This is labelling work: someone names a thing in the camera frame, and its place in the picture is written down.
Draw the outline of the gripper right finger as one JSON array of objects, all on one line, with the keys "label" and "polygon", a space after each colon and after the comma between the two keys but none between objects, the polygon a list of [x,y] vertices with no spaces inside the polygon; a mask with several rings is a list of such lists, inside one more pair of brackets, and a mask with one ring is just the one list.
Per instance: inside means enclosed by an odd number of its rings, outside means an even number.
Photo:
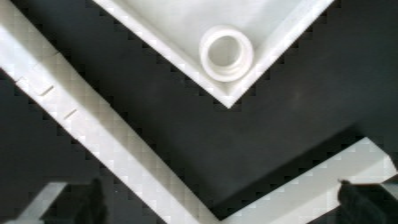
[{"label": "gripper right finger", "polygon": [[398,182],[341,182],[337,191],[346,224],[398,224]]}]

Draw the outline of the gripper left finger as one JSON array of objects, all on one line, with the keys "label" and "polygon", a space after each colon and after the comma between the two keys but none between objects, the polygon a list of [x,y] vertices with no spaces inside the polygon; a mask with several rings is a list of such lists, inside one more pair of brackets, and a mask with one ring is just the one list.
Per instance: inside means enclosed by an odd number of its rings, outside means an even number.
[{"label": "gripper left finger", "polygon": [[101,183],[49,182],[7,224],[106,224]]}]

